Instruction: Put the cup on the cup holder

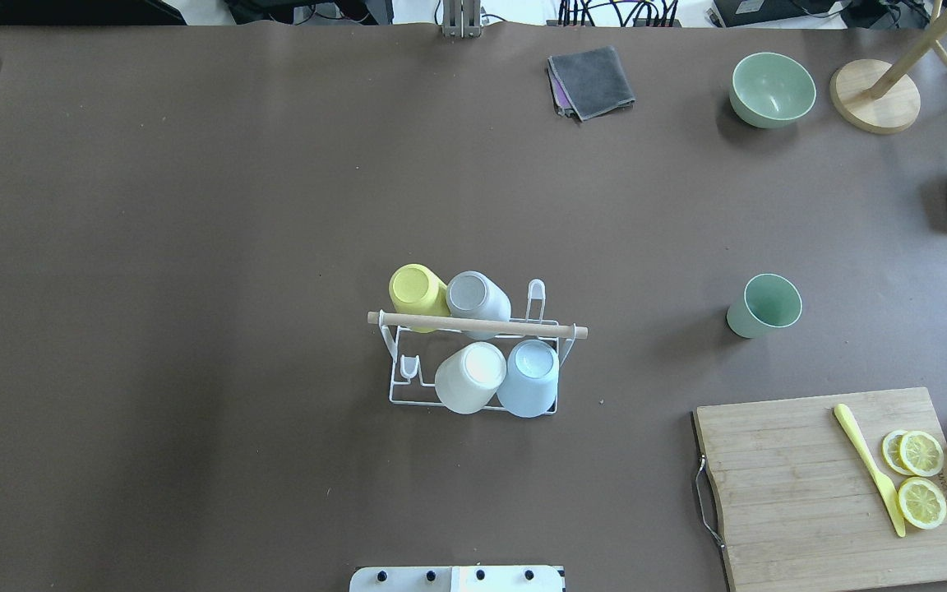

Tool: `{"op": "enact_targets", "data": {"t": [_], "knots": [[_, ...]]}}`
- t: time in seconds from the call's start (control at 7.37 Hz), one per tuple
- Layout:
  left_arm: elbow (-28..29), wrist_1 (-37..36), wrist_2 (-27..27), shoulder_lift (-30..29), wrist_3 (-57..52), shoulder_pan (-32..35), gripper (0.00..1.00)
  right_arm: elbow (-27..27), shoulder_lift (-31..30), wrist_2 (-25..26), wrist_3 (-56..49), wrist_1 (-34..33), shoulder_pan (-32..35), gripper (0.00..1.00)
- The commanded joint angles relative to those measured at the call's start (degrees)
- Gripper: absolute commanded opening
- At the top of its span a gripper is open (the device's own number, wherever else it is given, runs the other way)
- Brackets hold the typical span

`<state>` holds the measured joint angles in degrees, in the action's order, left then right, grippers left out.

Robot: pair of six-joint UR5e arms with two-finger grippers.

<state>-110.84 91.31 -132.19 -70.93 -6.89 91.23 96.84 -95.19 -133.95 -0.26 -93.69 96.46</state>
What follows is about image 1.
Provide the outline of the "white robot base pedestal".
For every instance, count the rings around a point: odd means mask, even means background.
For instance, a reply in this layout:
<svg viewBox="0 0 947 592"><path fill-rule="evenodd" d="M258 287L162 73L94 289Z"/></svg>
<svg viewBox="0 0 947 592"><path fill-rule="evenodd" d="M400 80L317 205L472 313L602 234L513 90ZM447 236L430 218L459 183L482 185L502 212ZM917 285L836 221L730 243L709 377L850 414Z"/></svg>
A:
<svg viewBox="0 0 947 592"><path fill-rule="evenodd" d="M564 569L549 565L365 567L349 591L564 591Z"/></svg>

